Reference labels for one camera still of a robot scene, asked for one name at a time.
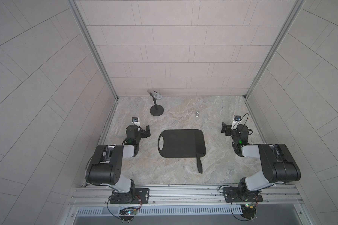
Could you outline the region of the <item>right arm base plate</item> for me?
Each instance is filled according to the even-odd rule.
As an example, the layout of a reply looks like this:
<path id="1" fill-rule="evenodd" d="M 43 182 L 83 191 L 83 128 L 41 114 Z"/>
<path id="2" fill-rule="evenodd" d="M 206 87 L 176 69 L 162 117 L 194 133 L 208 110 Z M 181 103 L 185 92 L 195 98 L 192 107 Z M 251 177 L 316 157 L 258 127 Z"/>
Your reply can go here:
<path id="1" fill-rule="evenodd" d="M 263 202 L 263 197 L 261 191 L 240 191 L 239 188 L 235 187 L 222 187 L 219 192 L 224 195 L 225 202 Z"/>

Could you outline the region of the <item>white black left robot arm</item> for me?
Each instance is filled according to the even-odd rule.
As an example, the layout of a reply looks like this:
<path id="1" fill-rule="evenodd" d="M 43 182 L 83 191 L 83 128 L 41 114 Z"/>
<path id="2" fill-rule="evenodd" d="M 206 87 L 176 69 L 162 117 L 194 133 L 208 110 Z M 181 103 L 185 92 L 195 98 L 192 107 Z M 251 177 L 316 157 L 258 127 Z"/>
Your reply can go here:
<path id="1" fill-rule="evenodd" d="M 135 192 L 132 179 L 122 175 L 122 163 L 126 158 L 137 156 L 140 141 L 151 136 L 150 126 L 142 129 L 136 124 L 126 128 L 126 138 L 121 145 L 98 145 L 89 159 L 85 180 L 95 186 L 109 186 L 118 194 Z"/>

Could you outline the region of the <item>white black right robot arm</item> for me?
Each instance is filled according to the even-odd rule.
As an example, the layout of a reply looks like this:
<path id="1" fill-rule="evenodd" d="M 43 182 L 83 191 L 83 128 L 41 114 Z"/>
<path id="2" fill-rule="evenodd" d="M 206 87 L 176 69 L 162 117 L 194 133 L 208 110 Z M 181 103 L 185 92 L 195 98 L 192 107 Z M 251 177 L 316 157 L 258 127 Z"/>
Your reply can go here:
<path id="1" fill-rule="evenodd" d="M 249 144 L 248 137 L 253 131 L 244 124 L 232 128 L 223 122 L 221 132 L 232 138 L 233 150 L 239 157 L 257 158 L 261 162 L 259 172 L 240 180 L 239 195 L 301 179 L 300 169 L 285 144 Z"/>

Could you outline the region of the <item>black cutting board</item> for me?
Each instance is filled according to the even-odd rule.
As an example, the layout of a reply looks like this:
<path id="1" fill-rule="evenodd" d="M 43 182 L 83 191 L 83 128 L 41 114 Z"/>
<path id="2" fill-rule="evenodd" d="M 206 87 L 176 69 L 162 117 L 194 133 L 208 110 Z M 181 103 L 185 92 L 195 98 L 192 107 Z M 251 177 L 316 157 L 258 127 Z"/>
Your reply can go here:
<path id="1" fill-rule="evenodd" d="M 164 158 L 196 158 L 195 130 L 169 129 L 158 138 L 158 151 Z"/>

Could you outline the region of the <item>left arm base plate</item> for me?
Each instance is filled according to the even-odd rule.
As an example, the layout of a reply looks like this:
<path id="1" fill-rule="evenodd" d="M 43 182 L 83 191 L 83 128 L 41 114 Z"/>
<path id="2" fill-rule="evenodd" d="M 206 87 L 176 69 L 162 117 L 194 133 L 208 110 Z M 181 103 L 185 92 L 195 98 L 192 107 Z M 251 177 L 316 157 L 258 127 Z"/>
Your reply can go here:
<path id="1" fill-rule="evenodd" d="M 149 188 L 136 188 L 135 191 L 131 190 L 129 193 L 116 193 L 113 191 L 109 197 L 109 202 L 110 204 L 147 204 L 149 194 Z"/>

